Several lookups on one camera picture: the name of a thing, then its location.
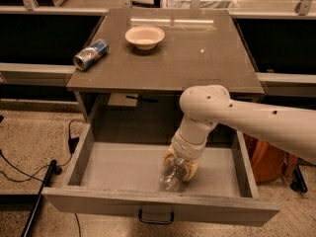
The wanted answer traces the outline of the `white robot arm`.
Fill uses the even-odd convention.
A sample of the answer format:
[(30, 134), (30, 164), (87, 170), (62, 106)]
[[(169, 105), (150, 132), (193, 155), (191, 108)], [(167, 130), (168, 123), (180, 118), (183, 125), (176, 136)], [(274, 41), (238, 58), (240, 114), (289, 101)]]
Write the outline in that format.
[(183, 119), (164, 155), (165, 166), (184, 172), (180, 182), (196, 173), (207, 137), (218, 124), (316, 163), (316, 111), (235, 101), (220, 85), (186, 89), (180, 108)]

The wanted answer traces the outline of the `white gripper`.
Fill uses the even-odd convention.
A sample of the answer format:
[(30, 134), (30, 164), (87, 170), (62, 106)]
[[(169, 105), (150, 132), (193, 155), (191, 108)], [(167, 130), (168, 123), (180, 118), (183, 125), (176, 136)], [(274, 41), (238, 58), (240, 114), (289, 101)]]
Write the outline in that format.
[(203, 142), (202, 144), (192, 144), (182, 138), (179, 133), (176, 133), (172, 138), (171, 145), (164, 153), (163, 166), (168, 167), (176, 158), (176, 154), (183, 159), (186, 159), (186, 161), (184, 162), (184, 167), (186, 171), (184, 181), (188, 182), (197, 172), (198, 158), (201, 157), (204, 148), (205, 142)]

